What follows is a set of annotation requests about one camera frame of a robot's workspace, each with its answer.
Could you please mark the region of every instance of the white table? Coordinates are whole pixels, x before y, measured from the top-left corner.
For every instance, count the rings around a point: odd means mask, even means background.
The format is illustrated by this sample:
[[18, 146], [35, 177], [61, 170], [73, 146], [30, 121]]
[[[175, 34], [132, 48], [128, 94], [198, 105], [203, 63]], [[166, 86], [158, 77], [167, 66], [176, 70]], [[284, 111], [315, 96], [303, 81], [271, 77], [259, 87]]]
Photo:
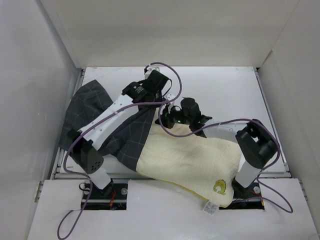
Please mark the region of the white table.
[[[85, 210], [68, 240], [308, 240], [316, 233], [297, 179], [264, 179], [292, 204], [286, 213], [264, 202], [265, 210], [202, 211], [205, 202], [169, 183], [131, 180], [127, 210]], [[28, 240], [56, 240], [57, 227], [69, 210], [80, 209], [82, 180], [44, 182]], [[287, 208], [274, 192], [261, 187], [263, 196]], [[64, 237], [78, 211], [61, 228]]]
[[[144, 79], [143, 69], [143, 67], [87, 67], [82, 85], [97, 80], [111, 99], [115, 100], [129, 83]], [[206, 116], [218, 120], [259, 119], [271, 133], [274, 133], [253, 67], [178, 66], [174, 69], [182, 80], [182, 94], [176, 104], [180, 104], [182, 97], [192, 97]], [[160, 72], [172, 79], [173, 86], [170, 92], [178, 93], [179, 84], [175, 74], [166, 67], [160, 67]], [[63, 153], [64, 151], [57, 157], [59, 165], [62, 164]], [[141, 177], [123, 166], [113, 156], [105, 156], [104, 159], [103, 165], [111, 177]], [[289, 177], [284, 162], [284, 158], [281, 157], [274, 166], [265, 171], [268, 175], [264, 174], [263, 177]], [[72, 171], [83, 172], [71, 158], [67, 161], [67, 167]], [[62, 168], [58, 168], [56, 178], [72, 177], [79, 176], [66, 174]]]

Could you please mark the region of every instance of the beige cloth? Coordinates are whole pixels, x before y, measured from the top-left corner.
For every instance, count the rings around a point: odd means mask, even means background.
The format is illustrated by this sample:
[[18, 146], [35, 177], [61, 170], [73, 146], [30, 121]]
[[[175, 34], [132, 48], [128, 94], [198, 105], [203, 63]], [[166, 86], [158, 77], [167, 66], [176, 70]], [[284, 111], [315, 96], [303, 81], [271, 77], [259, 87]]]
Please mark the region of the beige cloth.
[[[191, 132], [182, 124], [169, 131], [176, 135]], [[233, 200], [231, 182], [240, 158], [240, 147], [234, 142], [195, 135], [177, 138], [153, 123], [136, 171], [184, 187], [218, 206], [228, 206]]]

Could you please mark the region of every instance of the yellow logo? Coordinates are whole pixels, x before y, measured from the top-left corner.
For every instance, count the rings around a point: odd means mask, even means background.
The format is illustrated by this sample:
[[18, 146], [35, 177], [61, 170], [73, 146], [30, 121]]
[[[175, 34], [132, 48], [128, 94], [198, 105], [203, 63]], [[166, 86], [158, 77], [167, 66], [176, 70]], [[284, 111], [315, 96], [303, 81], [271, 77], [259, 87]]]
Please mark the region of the yellow logo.
[[215, 182], [215, 185], [213, 187], [213, 191], [215, 191], [221, 195], [226, 195], [226, 193], [225, 193], [226, 188], [227, 188], [226, 182], [222, 179], [219, 179], [218, 181]]

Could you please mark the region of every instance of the clothing tag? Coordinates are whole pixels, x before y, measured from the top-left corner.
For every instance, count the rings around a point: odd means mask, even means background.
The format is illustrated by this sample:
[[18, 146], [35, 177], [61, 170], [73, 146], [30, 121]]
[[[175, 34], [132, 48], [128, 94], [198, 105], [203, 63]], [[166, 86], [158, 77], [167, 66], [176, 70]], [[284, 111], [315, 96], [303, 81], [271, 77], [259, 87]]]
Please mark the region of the clothing tag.
[[204, 211], [205, 213], [213, 216], [215, 214], [215, 212], [219, 210], [219, 206], [213, 204], [212, 202], [208, 201], [206, 203], [206, 205], [204, 206], [204, 208], [202, 209], [202, 211]]

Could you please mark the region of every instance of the black cloth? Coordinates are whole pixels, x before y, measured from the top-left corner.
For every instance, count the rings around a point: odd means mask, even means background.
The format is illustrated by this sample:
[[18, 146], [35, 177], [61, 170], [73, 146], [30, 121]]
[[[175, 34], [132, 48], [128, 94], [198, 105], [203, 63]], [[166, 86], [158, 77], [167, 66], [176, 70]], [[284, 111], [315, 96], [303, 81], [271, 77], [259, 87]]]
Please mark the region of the black cloth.
[[[69, 130], [78, 131], [102, 114], [113, 101], [106, 90], [93, 80], [79, 88], [67, 108], [59, 146], [68, 150], [72, 141], [67, 138]], [[141, 109], [121, 124], [102, 144], [98, 152], [111, 154], [119, 162], [135, 171], [138, 159], [146, 143], [155, 109]]]

